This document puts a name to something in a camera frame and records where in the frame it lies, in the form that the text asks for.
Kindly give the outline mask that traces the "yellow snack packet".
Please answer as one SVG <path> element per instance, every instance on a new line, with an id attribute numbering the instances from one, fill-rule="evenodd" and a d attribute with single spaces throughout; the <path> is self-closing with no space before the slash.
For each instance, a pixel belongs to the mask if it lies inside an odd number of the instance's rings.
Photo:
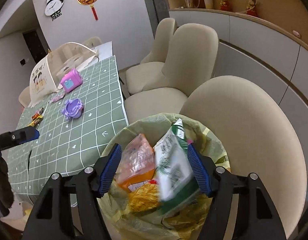
<path id="1" fill-rule="evenodd" d="M 35 126 L 37 126 L 42 120 L 43 120 L 43 116 L 42 116 L 42 115 L 39 115 L 39 116 L 37 116 L 34 120 L 32 120 L 32 122 L 29 123 L 28 126 L 35 127 Z"/>

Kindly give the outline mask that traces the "orange red snack packet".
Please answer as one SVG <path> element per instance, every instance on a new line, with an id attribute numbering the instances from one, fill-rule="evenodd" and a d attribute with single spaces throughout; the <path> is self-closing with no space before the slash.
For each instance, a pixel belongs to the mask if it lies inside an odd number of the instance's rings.
<path id="1" fill-rule="evenodd" d="M 38 109 L 38 111 L 36 111 L 36 113 L 32 116 L 32 120 L 36 120 L 38 118 L 38 116 L 42 115 L 44 112 L 44 108 L 41 107 L 40 109 Z"/>

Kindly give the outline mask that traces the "green white snack packet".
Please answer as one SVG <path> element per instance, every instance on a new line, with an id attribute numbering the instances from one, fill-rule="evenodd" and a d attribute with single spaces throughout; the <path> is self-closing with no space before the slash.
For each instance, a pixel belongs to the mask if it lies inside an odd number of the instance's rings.
<path id="1" fill-rule="evenodd" d="M 156 177 L 162 202 L 174 199 L 194 178 L 182 119 L 171 125 L 155 144 Z"/>

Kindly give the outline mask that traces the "yellow plastic trash bag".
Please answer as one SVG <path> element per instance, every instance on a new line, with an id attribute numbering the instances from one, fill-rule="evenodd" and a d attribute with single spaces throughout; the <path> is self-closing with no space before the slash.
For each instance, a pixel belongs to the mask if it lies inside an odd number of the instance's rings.
<path id="1" fill-rule="evenodd" d="M 202 123 L 161 113 L 123 128 L 103 151 L 119 144 L 122 157 L 110 190 L 99 200 L 121 239 L 196 239 L 211 199 L 200 192 L 187 158 L 190 144 L 215 165 L 230 168 L 227 152 Z"/>

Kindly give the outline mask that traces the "pink translucent wrapper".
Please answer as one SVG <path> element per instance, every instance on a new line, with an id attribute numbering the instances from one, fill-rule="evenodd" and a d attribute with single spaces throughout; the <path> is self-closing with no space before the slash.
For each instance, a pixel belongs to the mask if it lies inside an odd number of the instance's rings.
<path id="1" fill-rule="evenodd" d="M 65 97 L 65 95 L 66 95 L 66 92 L 62 92 L 61 94 L 57 94 L 57 95 L 55 95 L 55 96 L 50 100 L 50 102 L 51 102 L 51 103 L 58 102 L 58 101 L 62 100 L 62 99 Z"/>

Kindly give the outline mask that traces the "near beige chair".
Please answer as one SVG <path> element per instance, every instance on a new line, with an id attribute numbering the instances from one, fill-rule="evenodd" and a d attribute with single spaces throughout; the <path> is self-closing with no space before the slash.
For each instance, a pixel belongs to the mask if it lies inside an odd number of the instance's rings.
<path id="1" fill-rule="evenodd" d="M 291 236 L 306 201 L 307 169 L 298 136 L 272 97 L 249 80 L 219 76 L 195 89 L 180 114 L 217 136 L 234 174 L 260 176 Z"/>

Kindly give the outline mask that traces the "green checked tablecloth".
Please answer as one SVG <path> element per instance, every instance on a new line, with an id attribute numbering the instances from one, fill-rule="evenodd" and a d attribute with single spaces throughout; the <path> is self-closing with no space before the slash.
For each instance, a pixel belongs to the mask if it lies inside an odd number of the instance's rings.
<path id="1" fill-rule="evenodd" d="M 93 166 L 128 124 L 115 56 L 89 65 L 81 76 L 82 85 L 62 100 L 51 103 L 54 94 L 50 94 L 21 114 L 18 128 L 27 126 L 36 111 L 44 108 L 43 120 L 36 126 L 39 138 L 8 153 L 8 178 L 20 202 L 33 204 L 55 172 L 71 176 Z M 65 100 L 74 99 L 80 99 L 84 109 L 78 119 L 67 120 L 61 109 Z"/>

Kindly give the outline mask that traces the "mesh food cover tent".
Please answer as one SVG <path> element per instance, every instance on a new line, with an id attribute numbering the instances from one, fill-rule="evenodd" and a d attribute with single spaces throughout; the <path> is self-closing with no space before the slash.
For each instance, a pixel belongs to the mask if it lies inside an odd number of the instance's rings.
<path id="1" fill-rule="evenodd" d="M 33 107 L 47 95 L 57 92 L 62 77 L 72 68 L 89 63 L 97 52 L 76 42 L 68 42 L 50 51 L 33 68 L 30 75 L 30 103 Z"/>

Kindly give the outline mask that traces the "purple toy carriage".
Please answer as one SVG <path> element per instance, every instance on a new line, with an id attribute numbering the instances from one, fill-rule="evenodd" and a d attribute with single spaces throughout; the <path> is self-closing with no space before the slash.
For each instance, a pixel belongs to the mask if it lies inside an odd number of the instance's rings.
<path id="1" fill-rule="evenodd" d="M 66 117 L 67 120 L 78 119 L 83 112 L 84 105 L 80 99 L 65 100 L 64 108 L 61 109 L 61 114 Z"/>

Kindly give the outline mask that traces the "pink toy box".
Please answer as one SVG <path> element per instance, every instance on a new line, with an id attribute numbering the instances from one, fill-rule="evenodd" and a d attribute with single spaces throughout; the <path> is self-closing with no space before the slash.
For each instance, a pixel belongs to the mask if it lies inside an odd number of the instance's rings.
<path id="1" fill-rule="evenodd" d="M 61 85 L 66 93 L 70 93 L 75 88 L 83 83 L 83 78 L 80 73 L 74 68 L 61 79 Z"/>

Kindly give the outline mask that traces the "far beige chair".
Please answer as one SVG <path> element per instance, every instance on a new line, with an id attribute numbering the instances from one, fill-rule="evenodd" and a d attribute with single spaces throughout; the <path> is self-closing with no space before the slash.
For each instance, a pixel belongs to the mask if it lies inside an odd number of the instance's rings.
<path id="1" fill-rule="evenodd" d="M 143 87 L 163 67 L 169 49 L 169 43 L 177 29 L 174 18 L 165 18 L 158 24 L 150 53 L 139 65 L 129 68 L 125 73 L 126 86 L 130 95 L 139 93 Z"/>

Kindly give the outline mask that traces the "middle beige chair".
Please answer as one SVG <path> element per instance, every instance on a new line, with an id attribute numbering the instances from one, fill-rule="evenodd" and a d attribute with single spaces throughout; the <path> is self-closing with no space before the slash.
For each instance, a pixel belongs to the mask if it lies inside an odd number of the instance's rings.
<path id="1" fill-rule="evenodd" d="M 171 38 L 162 68 L 141 92 L 125 100 L 128 122 L 159 113 L 178 114 L 192 92 L 211 79 L 218 47 L 213 28 L 197 23 L 180 26 Z"/>

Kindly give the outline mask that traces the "red figurine on counter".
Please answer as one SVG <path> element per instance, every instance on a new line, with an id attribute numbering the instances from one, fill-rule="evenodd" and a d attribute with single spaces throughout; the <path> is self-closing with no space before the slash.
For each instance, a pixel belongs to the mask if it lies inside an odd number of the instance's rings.
<path id="1" fill-rule="evenodd" d="M 220 10 L 222 11 L 232 11 L 230 3 L 228 0 L 221 0 L 220 1 Z"/>

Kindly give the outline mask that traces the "yellow cup with lid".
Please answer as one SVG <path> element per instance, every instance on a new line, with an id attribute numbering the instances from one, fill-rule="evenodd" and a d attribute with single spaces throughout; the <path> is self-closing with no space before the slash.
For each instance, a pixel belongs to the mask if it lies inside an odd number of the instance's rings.
<path id="1" fill-rule="evenodd" d="M 204 5 L 206 9 L 214 9 L 213 0 L 204 0 Z"/>

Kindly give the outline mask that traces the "panda wall clock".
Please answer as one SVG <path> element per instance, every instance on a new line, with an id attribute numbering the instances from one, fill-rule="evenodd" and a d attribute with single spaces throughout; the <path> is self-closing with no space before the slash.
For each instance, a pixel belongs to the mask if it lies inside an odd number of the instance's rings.
<path id="1" fill-rule="evenodd" d="M 61 16 L 61 9 L 64 5 L 64 0 L 46 0 L 44 14 L 50 17 L 52 21 Z"/>

